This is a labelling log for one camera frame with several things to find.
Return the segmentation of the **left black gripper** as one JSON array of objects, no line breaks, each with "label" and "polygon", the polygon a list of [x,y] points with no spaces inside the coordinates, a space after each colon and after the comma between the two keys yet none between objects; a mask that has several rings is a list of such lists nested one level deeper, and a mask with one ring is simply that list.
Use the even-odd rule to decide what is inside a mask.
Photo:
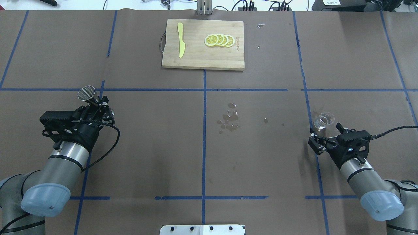
[{"label": "left black gripper", "polygon": [[75,111],[46,111],[40,117],[43,136],[53,140],[55,150],[62,148],[63,142],[72,142],[91,151],[102,129],[96,121],[115,124],[108,102],[107,96],[100,99],[94,95],[86,98],[89,106],[81,106]]}]

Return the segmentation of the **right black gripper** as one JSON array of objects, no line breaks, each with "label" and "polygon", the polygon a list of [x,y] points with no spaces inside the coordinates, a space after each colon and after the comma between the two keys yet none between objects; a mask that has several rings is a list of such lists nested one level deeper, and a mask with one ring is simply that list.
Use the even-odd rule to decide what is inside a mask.
[{"label": "right black gripper", "polygon": [[365,164],[369,153],[371,135],[363,131],[349,132],[340,122],[336,129],[341,133],[337,137],[311,136],[308,145],[318,155],[330,151],[330,157],[340,170],[343,164],[351,159],[357,159]]}]

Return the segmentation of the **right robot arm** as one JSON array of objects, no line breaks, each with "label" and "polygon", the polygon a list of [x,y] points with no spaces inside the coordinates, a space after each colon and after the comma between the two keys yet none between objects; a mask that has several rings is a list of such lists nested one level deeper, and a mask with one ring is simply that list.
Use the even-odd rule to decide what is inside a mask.
[{"label": "right robot arm", "polygon": [[367,161],[372,140],[402,127],[378,135],[348,129],[337,123],[339,135],[324,137],[310,129],[308,145],[318,155],[327,152],[340,173],[359,198],[361,206],[376,221],[386,222],[388,235],[418,233],[417,184],[411,180],[383,180]]}]

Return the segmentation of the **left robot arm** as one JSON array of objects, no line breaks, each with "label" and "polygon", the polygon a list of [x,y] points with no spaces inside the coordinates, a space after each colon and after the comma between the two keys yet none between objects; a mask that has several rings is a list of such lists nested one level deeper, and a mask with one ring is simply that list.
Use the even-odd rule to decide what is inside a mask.
[{"label": "left robot arm", "polygon": [[2,235],[45,235],[45,219],[62,212],[79,175],[98,163],[88,164],[88,158],[100,130],[111,127],[120,138],[107,96],[78,98],[88,104],[74,111],[47,111],[40,117],[43,136],[54,142],[45,166],[1,181]]}]

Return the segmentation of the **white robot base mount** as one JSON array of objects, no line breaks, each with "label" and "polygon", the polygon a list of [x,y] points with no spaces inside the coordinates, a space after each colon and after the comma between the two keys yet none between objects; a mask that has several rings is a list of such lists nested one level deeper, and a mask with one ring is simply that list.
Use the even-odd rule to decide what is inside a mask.
[{"label": "white robot base mount", "polygon": [[160,235],[245,235],[245,225],[167,225],[163,226]]}]

